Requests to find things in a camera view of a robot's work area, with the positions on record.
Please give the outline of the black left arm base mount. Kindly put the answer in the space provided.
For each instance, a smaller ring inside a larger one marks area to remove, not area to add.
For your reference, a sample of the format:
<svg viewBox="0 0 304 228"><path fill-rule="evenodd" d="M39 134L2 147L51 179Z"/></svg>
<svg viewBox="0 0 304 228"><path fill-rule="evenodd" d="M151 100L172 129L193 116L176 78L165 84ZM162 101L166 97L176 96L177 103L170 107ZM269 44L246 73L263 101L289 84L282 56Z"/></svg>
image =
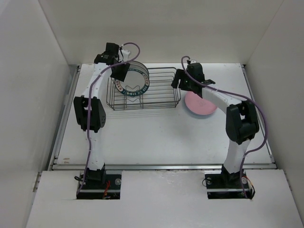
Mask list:
<svg viewBox="0 0 304 228"><path fill-rule="evenodd" d="M77 200L119 200L122 184L121 174L107 174L103 180L86 180Z"/></svg>

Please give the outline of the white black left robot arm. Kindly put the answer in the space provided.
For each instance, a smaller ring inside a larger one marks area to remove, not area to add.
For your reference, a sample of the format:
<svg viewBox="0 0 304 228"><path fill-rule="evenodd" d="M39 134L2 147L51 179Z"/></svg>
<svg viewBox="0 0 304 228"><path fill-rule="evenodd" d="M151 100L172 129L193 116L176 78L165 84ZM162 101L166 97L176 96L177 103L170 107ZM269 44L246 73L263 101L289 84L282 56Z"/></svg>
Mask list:
<svg viewBox="0 0 304 228"><path fill-rule="evenodd" d="M83 185L91 183L95 188L106 184L105 159L98 150L101 129L106 122L106 113L102 105L103 86L112 77L124 81L130 62L130 51L115 43L107 43L105 51L94 59L94 71L87 88L73 100L77 124L86 133L88 155L83 177Z"/></svg>

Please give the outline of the blue plastic plate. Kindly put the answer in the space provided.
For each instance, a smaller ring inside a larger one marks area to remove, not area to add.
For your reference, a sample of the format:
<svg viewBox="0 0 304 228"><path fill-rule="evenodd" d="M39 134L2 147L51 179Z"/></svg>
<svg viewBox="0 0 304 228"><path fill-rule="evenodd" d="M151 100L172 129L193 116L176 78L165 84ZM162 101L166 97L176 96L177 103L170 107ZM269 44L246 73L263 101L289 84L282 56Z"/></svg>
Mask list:
<svg viewBox="0 0 304 228"><path fill-rule="evenodd" d="M187 113L189 116L191 116L192 118L196 118L196 119L206 119L206 118L210 118L212 117L215 112L211 113L211 114L207 114L207 115L204 115L204 114L196 114L194 112L192 112L191 110L187 110Z"/></svg>

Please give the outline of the dark wire dish rack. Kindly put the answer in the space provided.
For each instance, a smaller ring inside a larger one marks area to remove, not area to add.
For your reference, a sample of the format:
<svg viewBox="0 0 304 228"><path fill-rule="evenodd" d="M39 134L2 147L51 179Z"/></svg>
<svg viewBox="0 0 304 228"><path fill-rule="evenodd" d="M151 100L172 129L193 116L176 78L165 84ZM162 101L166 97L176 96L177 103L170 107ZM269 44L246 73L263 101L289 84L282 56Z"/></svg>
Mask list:
<svg viewBox="0 0 304 228"><path fill-rule="evenodd" d="M107 82L106 103L115 111L175 108L181 100L180 89L171 86L176 70L174 67L148 68L150 86L147 92L135 97L120 93L110 78Z"/></svg>

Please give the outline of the grey rimmed plate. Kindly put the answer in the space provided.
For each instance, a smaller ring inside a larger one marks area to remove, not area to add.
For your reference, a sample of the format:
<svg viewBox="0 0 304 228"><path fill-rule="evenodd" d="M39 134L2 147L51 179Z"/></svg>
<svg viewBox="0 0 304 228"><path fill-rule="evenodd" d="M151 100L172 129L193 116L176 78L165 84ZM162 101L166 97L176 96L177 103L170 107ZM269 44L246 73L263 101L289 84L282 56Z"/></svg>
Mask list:
<svg viewBox="0 0 304 228"><path fill-rule="evenodd" d="M149 70L148 68L141 62L138 61L131 61L129 62L130 66L129 66L129 71L131 70L139 70L140 72L145 73L146 75L149 74Z"/></svg>

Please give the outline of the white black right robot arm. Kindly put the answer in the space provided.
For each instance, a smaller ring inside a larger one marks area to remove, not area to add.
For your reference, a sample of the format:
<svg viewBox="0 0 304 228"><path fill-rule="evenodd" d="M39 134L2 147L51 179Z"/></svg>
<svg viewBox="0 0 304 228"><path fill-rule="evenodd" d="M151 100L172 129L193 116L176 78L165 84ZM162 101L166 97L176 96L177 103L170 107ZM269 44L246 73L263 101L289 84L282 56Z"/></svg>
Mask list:
<svg viewBox="0 0 304 228"><path fill-rule="evenodd" d="M237 182L247 148L259 131L255 103L245 95L219 89L211 79L206 80L200 63L177 69L171 86L193 92L213 103L226 115L225 130L229 146L220 182L225 187L231 187Z"/></svg>

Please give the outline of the white plate green patterned rim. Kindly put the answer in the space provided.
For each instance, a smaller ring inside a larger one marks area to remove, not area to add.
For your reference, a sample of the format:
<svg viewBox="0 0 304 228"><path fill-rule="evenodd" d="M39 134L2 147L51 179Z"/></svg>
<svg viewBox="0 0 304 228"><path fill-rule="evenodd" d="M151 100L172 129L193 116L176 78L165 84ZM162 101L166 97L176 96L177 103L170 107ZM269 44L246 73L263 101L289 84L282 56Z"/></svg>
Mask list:
<svg viewBox="0 0 304 228"><path fill-rule="evenodd" d="M129 68L124 81L115 80L114 85L123 95L143 95L150 86L149 73L146 70Z"/></svg>

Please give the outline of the pink plastic plate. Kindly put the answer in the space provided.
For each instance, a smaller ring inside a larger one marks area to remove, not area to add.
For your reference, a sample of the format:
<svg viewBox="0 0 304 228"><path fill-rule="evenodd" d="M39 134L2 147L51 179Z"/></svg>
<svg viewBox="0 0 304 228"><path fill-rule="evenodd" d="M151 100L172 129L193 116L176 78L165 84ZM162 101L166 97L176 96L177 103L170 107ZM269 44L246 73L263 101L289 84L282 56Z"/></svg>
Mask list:
<svg viewBox="0 0 304 228"><path fill-rule="evenodd" d="M185 94L184 101L186 107L196 114L207 115L215 112L217 109L217 106L212 102L190 91Z"/></svg>

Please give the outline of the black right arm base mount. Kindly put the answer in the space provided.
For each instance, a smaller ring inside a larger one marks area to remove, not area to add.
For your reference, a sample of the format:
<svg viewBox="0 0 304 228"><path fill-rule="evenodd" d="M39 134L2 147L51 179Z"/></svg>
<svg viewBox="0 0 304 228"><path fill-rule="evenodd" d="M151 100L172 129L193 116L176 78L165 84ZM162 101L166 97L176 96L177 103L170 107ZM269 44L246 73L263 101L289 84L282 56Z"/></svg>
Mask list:
<svg viewBox="0 0 304 228"><path fill-rule="evenodd" d="M255 188L249 180L239 175L229 179L222 173L206 173L202 183L205 182L207 197L209 200L226 199L253 199Z"/></svg>

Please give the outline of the aluminium front rail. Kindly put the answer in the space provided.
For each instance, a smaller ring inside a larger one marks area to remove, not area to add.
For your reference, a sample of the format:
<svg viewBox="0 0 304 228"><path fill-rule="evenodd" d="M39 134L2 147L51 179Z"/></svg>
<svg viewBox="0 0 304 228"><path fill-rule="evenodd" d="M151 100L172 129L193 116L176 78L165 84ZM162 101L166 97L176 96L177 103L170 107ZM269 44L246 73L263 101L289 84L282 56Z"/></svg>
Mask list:
<svg viewBox="0 0 304 228"><path fill-rule="evenodd" d="M128 170L128 171L147 171L147 170L220 170L222 165L219 164L186 164L186 165L156 165L156 164L108 164L105 166L107 170ZM53 164L49 167L50 171L64 171L64 170L83 170L84 165L73 164ZM244 169L277 169L275 163L268 164L244 164Z"/></svg>

